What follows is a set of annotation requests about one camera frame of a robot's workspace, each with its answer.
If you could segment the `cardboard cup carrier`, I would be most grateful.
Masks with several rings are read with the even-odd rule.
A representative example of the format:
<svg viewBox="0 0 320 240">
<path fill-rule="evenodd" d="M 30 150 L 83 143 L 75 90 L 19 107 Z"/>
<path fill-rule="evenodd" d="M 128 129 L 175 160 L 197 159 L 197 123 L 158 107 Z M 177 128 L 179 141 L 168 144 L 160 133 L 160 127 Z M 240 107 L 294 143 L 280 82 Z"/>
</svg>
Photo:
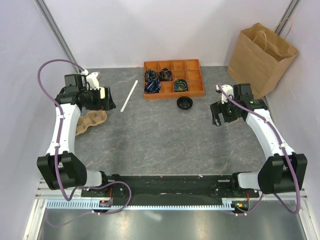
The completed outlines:
<svg viewBox="0 0 320 240">
<path fill-rule="evenodd" d="M 80 116 L 77 121 L 75 135 L 81 135 L 89 127 L 95 127 L 104 123 L 108 118 L 104 110 L 90 110 L 85 116 Z"/>
</svg>

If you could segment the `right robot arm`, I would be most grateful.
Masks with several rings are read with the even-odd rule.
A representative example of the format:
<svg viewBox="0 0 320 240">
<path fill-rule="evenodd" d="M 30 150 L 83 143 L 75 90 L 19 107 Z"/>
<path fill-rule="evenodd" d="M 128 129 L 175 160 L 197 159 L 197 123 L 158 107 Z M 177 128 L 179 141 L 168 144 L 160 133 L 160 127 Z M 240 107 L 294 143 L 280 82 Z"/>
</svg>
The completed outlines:
<svg viewBox="0 0 320 240">
<path fill-rule="evenodd" d="M 281 194 L 300 191 L 303 187 L 307 158 L 296 153 L 276 128 L 270 111 L 262 99 L 255 99 L 250 84 L 217 85 L 221 99 L 210 105 L 212 123 L 221 126 L 242 118 L 253 130 L 265 156 L 258 172 L 238 172 L 232 176 L 229 191 L 235 197 L 247 189 L 262 193 Z"/>
</svg>

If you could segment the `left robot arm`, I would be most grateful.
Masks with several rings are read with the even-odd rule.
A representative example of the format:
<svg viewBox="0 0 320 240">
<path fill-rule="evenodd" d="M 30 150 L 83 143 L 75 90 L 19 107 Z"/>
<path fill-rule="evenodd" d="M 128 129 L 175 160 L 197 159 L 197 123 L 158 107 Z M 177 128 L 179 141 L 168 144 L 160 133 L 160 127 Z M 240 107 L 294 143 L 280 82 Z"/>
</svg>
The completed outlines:
<svg viewBox="0 0 320 240">
<path fill-rule="evenodd" d="M 115 109 L 109 87 L 100 86 L 99 72 L 65 75 L 65 87 L 55 98 L 56 120 L 49 148 L 38 157 L 37 167 L 51 190 L 92 187 L 99 197 L 106 196 L 110 185 L 102 171 L 86 169 L 76 157 L 75 137 L 107 120 Z"/>
</svg>

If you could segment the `brown paper bag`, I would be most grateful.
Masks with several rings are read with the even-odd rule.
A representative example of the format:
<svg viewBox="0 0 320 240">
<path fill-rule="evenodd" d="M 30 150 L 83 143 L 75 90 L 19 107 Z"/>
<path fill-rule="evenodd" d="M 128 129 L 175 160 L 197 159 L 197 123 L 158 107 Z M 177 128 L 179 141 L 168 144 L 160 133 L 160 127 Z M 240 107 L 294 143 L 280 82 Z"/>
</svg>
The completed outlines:
<svg viewBox="0 0 320 240">
<path fill-rule="evenodd" d="M 299 51 L 261 23 L 240 31 L 227 73 L 256 99 L 273 92 Z"/>
</svg>

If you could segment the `black cup lid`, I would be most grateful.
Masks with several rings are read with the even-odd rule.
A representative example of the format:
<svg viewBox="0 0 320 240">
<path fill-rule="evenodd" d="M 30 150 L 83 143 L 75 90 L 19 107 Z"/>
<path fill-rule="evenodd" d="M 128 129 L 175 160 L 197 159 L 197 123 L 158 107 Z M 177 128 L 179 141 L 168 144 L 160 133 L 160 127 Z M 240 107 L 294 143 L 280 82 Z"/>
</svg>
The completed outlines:
<svg viewBox="0 0 320 240">
<path fill-rule="evenodd" d="M 176 104 L 181 110 L 189 110 L 193 106 L 193 100 L 188 96 L 181 96 L 177 99 Z"/>
</svg>

